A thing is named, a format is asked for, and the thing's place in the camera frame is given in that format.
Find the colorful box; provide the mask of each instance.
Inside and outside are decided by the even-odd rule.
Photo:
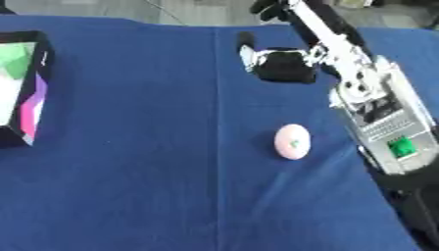
[[[0,33],[0,147],[33,144],[54,57],[42,32]]]

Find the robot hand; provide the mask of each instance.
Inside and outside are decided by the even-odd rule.
[[[316,69],[304,61],[305,51],[295,48],[269,48],[255,51],[255,39],[249,32],[238,34],[238,53],[246,71],[273,82],[313,83]]]
[[[313,47],[318,43],[318,38],[294,13],[285,11],[284,7],[287,0],[257,0],[250,8],[250,13],[260,14],[262,21],[268,21],[278,18],[281,21],[288,21],[296,31],[301,35],[304,41]],[[328,27],[338,34],[346,34],[348,40],[360,47],[365,52],[366,43],[357,31],[345,22],[337,13],[328,5],[323,4],[322,0],[305,0],[310,8],[328,25]]]

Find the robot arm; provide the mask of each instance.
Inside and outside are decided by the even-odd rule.
[[[270,81],[313,82],[318,66],[335,75],[329,106],[408,231],[431,248],[426,250],[439,250],[439,195],[432,195],[439,192],[437,125],[398,64],[372,58],[358,33],[321,6],[304,0],[258,1],[253,12],[268,7],[263,17],[269,18],[280,11],[277,16],[311,48],[256,52],[251,35],[241,33],[239,54],[246,70]]]

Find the blue cloth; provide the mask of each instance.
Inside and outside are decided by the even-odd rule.
[[[27,29],[49,35],[57,62],[35,147],[0,151],[0,250],[416,250],[328,108],[334,79],[243,70],[238,31],[302,47],[288,26],[0,18]],[[438,35],[362,33],[437,115]],[[290,123],[313,136],[304,160],[272,148]]]

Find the black object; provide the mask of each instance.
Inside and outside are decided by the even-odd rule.
[[[316,69],[308,67],[301,53],[294,48],[269,48],[264,64],[256,66],[254,73],[263,80],[274,82],[314,83]]]

